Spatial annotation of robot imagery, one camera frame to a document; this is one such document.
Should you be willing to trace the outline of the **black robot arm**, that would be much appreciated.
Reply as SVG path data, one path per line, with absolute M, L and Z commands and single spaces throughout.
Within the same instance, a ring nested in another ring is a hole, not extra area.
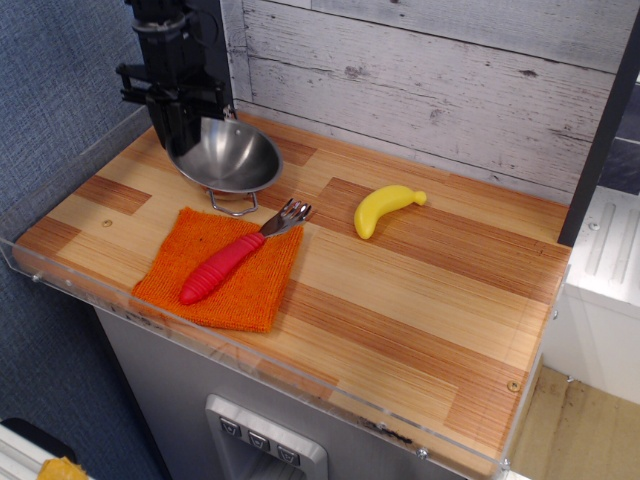
M 122 99 L 147 107 L 162 146 L 184 155 L 201 141 L 204 118 L 222 120 L 226 82 L 214 71 L 203 28 L 217 18 L 192 1 L 130 1 L 143 62 L 120 64 Z

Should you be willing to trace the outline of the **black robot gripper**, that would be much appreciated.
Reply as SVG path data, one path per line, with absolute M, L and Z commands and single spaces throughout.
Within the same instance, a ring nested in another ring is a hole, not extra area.
M 120 64 L 122 99 L 145 104 L 163 148 L 185 155 L 201 140 L 201 117 L 224 116 L 224 83 L 206 71 L 196 19 L 136 20 L 144 62 Z

